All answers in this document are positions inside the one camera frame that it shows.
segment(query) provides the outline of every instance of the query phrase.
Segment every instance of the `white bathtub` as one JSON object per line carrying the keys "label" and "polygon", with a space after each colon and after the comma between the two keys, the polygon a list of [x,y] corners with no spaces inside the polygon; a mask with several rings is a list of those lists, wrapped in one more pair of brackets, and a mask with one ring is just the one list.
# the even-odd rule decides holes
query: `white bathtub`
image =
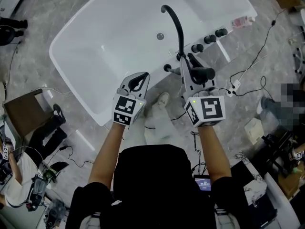
{"label": "white bathtub", "polygon": [[90,0],[55,37],[50,58],[99,125],[110,120],[112,98],[126,76],[149,72],[152,87],[167,76],[166,63],[179,66],[178,36],[169,14],[161,13],[164,4],[180,19],[185,53],[218,28],[231,31],[231,20],[257,16],[248,0]]}

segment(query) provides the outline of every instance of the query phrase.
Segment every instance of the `white sneaker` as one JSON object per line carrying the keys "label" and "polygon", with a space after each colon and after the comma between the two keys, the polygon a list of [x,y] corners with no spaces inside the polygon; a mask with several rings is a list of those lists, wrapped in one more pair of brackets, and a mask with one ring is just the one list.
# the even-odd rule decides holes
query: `white sneaker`
{"label": "white sneaker", "polygon": [[168,101],[170,100],[170,95],[169,93],[162,93],[157,100],[157,104],[159,106],[165,107],[168,103]]}

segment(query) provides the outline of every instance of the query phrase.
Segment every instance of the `power strip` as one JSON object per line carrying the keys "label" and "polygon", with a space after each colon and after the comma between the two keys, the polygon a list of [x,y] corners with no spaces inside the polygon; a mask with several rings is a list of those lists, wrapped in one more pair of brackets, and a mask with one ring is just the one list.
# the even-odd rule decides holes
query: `power strip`
{"label": "power strip", "polygon": [[229,88],[229,92],[227,92],[227,96],[229,96],[229,97],[232,97],[234,94],[233,94],[233,91],[237,91],[237,89],[240,87],[240,82],[239,82],[239,80],[236,80],[234,83],[233,83],[233,86],[234,86],[234,88],[233,88],[233,86],[231,86],[230,88]]}

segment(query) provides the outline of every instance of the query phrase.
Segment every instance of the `person's arm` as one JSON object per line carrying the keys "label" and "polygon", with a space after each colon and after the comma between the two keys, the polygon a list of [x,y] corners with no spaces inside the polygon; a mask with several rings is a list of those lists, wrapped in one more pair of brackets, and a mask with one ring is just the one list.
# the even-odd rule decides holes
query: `person's arm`
{"label": "person's arm", "polygon": [[124,129],[124,125],[112,124],[110,132],[94,161],[88,183],[103,183],[110,189]]}
{"label": "person's arm", "polygon": [[204,160],[211,182],[222,177],[231,177],[229,160],[212,126],[198,128]]}
{"label": "person's arm", "polygon": [[[13,171],[13,173],[15,174],[15,179],[16,181],[18,181],[18,183],[21,185],[22,183],[22,175],[20,172],[20,169],[17,165],[17,162],[15,160],[14,154],[11,153],[12,148],[9,148],[9,163],[10,163],[10,167]],[[3,155],[3,150],[2,150],[2,143],[0,144],[0,152]]]}
{"label": "person's arm", "polygon": [[5,197],[2,194],[0,194],[0,204],[3,204],[4,206],[6,206]]}

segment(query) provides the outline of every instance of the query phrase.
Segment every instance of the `black shirt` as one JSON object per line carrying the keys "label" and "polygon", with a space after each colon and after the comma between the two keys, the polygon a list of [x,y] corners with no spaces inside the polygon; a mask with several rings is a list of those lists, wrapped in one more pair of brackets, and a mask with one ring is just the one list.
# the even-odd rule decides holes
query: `black shirt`
{"label": "black shirt", "polygon": [[73,195],[66,229],[100,212],[101,228],[187,227],[216,228],[214,204],[232,213],[241,228],[251,228],[242,186],[232,177],[212,185],[211,196],[193,179],[185,151],[172,145],[138,146],[119,155],[113,194],[101,183],[78,187]]}

